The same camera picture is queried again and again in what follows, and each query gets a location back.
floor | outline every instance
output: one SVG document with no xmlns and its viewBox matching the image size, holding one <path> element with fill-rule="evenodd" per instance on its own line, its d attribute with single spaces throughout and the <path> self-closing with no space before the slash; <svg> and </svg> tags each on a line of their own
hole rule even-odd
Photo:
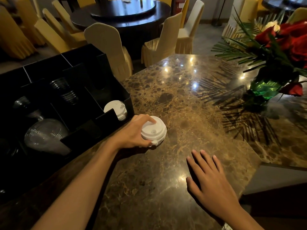
<svg viewBox="0 0 307 230">
<path fill-rule="evenodd" d="M 210 50 L 215 43 L 221 40 L 223 29 L 224 27 L 213 27 L 210 24 L 200 24 L 194 38 L 193 54 L 212 54 Z M 37 51 L 37 54 L 22 61 L 3 61 L 3 59 L 0 58 L 0 74 L 56 55 L 56 53 L 49 47 L 40 47 L 37 48 Z M 145 68 L 139 60 L 133 61 L 133 66 L 133 73 L 137 73 Z"/>
</svg>

marble countertop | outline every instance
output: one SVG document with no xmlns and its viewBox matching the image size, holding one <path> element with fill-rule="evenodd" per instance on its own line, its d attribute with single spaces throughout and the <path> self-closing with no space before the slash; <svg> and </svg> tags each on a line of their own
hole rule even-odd
<svg viewBox="0 0 307 230">
<path fill-rule="evenodd" d="M 297 103 L 306 99 L 296 98 L 296 102 L 283 97 L 277 104 L 273 100 L 278 110 L 274 112 L 272 106 L 268 113 L 279 118 L 256 119 L 252 115 L 233 121 L 233 111 L 240 112 L 240 87 L 252 79 L 252 73 L 248 77 L 242 70 L 215 57 L 173 55 L 123 82 L 136 114 L 160 117 L 167 126 L 167 136 L 157 148 L 123 152 L 131 156 L 115 161 L 91 221 L 93 229 L 221 229 L 187 192 L 186 157 L 192 149 L 204 149 L 221 160 L 238 197 L 261 161 L 307 167 L 305 121 L 301 120 L 304 109 Z M 244 122 L 248 118 L 270 127 L 253 128 Z M 263 129 L 274 132 L 274 136 L 261 135 Z M 0 206 L 0 228 L 31 228 L 98 147 L 87 150 L 38 187 Z"/>
</svg>

plastic lid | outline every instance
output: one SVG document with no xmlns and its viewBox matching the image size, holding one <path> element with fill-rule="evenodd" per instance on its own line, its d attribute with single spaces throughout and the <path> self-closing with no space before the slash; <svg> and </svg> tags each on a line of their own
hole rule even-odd
<svg viewBox="0 0 307 230">
<path fill-rule="evenodd" d="M 142 127 L 141 135 L 144 139 L 151 141 L 157 140 L 159 142 L 165 138 L 166 126 L 160 118 L 156 116 L 151 117 L 157 122 L 146 122 Z"/>
<path fill-rule="evenodd" d="M 114 109 L 115 114 L 119 120 L 124 120 L 126 118 L 127 110 L 123 102 L 119 100 L 110 101 L 105 105 L 103 111 L 108 112 L 111 109 Z"/>
</svg>

flower arrangement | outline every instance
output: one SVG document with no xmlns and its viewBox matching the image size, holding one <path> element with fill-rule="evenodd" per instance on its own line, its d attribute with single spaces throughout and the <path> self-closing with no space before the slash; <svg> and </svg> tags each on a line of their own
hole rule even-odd
<svg viewBox="0 0 307 230">
<path fill-rule="evenodd" d="M 279 92 L 302 96 L 300 75 L 307 77 L 307 16 L 305 20 L 281 23 L 285 12 L 271 13 L 252 23 L 243 23 L 236 13 L 239 26 L 233 38 L 213 46 L 220 52 L 217 57 L 247 63 L 252 68 L 243 73 L 260 69 L 252 81 L 250 90 L 254 96 L 262 96 L 264 103 Z"/>
</svg>

